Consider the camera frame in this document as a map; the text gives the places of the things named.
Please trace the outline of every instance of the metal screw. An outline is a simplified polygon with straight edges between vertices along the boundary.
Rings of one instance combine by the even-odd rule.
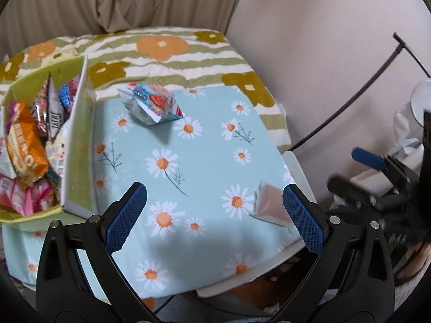
[[[58,220],[54,220],[53,222],[50,223],[51,228],[57,228],[59,225],[60,225],[60,221]]]
[[[380,225],[378,224],[378,222],[377,222],[377,221],[371,221],[371,222],[370,222],[370,226],[371,226],[372,228],[374,228],[375,230],[377,230],[377,229],[380,227]]]
[[[91,215],[88,221],[90,223],[98,223],[100,221],[100,215]]]
[[[339,224],[341,222],[340,218],[338,216],[332,215],[329,218],[329,221],[335,225]]]

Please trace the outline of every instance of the orange flower center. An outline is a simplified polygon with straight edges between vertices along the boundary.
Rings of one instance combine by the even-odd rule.
[[[242,208],[242,205],[243,205],[243,201],[242,201],[241,197],[233,197],[232,198],[232,206],[234,208],[237,208],[237,209]]]
[[[160,169],[160,170],[166,170],[166,168],[168,167],[168,165],[169,165],[169,162],[167,161],[167,159],[165,159],[165,158],[160,158],[158,161],[157,161],[157,167]]]
[[[106,149],[106,145],[101,144],[101,145],[98,145],[98,146],[96,147],[96,152],[97,152],[98,154],[102,154],[102,153],[105,151],[105,149]]]
[[[161,228],[172,226],[172,218],[167,212],[163,211],[156,216],[156,221]]]
[[[156,280],[157,279],[157,272],[153,271],[152,269],[149,269],[148,271],[146,271],[144,273],[144,275],[146,276],[146,278],[148,280]]]
[[[243,265],[243,264],[239,264],[239,265],[237,265],[237,267],[236,267],[236,269],[235,269],[235,273],[236,273],[236,274],[240,274],[240,273],[243,273],[243,272],[245,272],[245,271],[247,271],[247,266],[246,266],[246,265]]]
[[[188,134],[191,134],[193,132],[193,125],[190,125],[190,124],[184,125],[183,130]]]

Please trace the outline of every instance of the daisy print tablecloth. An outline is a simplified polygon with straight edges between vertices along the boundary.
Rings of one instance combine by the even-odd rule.
[[[96,199],[102,213],[139,181],[147,204],[118,267],[142,297],[201,288],[269,260],[300,236],[251,217],[266,181],[292,183],[249,99],[234,86],[174,92],[186,117],[150,127],[121,99],[96,104]]]

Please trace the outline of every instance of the white round object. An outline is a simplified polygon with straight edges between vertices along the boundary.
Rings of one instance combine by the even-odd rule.
[[[431,79],[419,82],[410,96],[410,107],[416,121],[424,126],[424,110],[431,111]]]

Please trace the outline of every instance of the orange snack bag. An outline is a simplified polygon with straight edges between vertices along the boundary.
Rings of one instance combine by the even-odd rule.
[[[17,103],[13,110],[15,116],[7,136],[7,151],[16,174],[28,186],[33,186],[48,171],[49,163],[27,103]]]

